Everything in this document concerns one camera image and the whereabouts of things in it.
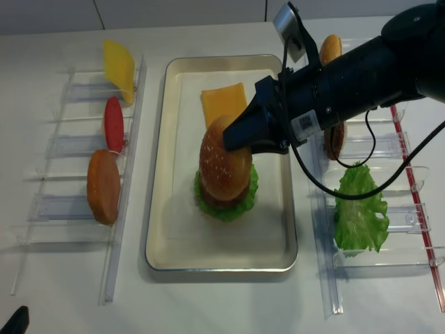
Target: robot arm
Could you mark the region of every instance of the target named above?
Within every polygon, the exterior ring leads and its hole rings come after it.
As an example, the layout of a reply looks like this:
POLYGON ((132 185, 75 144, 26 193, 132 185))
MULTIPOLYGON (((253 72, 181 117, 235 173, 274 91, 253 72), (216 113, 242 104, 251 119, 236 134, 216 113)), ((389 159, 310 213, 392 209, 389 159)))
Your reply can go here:
POLYGON ((297 60, 306 52, 309 65, 297 72, 284 68, 278 81, 266 77, 255 84, 254 99, 224 132, 228 150, 250 146, 252 153, 286 154, 290 143, 302 145, 312 134, 377 106, 423 97, 445 102, 445 0, 395 16, 381 36, 325 67, 292 4, 277 17, 284 41, 293 42, 289 53, 297 60), (286 131, 289 123, 296 140, 286 131))

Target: metal tray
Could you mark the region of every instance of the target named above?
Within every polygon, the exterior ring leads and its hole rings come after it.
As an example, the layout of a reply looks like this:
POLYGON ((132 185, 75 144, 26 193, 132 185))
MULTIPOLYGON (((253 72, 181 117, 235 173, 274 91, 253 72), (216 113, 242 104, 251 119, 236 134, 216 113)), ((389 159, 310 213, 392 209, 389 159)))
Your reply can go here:
POLYGON ((253 157, 259 174, 254 208, 230 223, 203 214, 193 179, 205 133, 201 91, 277 77, 271 55, 180 58, 165 74, 161 128, 146 243, 148 264, 159 271, 267 271, 290 269, 298 243, 289 155, 253 157))

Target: tomato slice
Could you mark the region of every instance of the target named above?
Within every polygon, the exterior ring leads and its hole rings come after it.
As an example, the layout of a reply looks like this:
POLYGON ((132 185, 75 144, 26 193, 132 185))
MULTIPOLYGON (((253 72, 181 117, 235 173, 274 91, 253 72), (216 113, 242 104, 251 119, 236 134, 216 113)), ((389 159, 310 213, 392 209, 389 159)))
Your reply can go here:
POLYGON ((124 147, 124 117, 116 96, 110 97, 106 102, 104 131, 108 149, 121 153, 124 147))

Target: table surface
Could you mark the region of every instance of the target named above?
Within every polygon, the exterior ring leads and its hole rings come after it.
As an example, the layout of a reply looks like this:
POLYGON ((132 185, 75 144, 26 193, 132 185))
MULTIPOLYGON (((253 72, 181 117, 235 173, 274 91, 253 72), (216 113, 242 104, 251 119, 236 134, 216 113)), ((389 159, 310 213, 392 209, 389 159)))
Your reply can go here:
MULTIPOLYGON (((314 39, 331 33, 371 38, 389 17, 305 21, 314 39)), ((341 282, 344 313, 325 318, 310 221, 298 221, 299 254, 291 272, 265 282, 166 282, 149 272, 144 257, 147 199, 153 133, 162 105, 163 75, 179 57, 274 54, 282 44, 271 23, 189 26, 20 35, 0 38, 0 228, 24 223, 38 182, 24 182, 42 148, 51 114, 47 97, 64 81, 67 58, 94 67, 79 52, 110 38, 143 54, 148 72, 133 182, 112 304, 98 306, 105 251, 100 246, 46 245, 29 253, 17 296, 10 288, 20 247, 0 233, 0 324, 20 306, 30 307, 29 333, 443 333, 429 273, 399 278, 363 278, 341 282)), ((445 106, 432 100, 408 105, 402 126, 412 148, 445 118, 445 106)), ((427 204, 435 245, 445 244, 442 220, 445 187, 440 134, 415 159, 430 168, 421 192, 427 204)), ((300 173, 293 160, 293 171, 300 173)), ((309 208, 302 216, 310 217, 309 208)))

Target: yellow cheese slice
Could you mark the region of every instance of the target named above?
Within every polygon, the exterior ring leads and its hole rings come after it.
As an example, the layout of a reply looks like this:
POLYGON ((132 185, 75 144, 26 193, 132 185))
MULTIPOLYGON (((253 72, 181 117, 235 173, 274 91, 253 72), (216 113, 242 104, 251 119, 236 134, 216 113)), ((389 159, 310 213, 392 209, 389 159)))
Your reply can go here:
POLYGON ((134 59, 121 44, 110 40, 104 41, 105 77, 121 91, 124 100, 134 101, 134 59))
POLYGON ((244 85, 237 83, 233 86, 203 90, 201 93, 206 127, 220 116, 240 116, 247 108, 244 85))

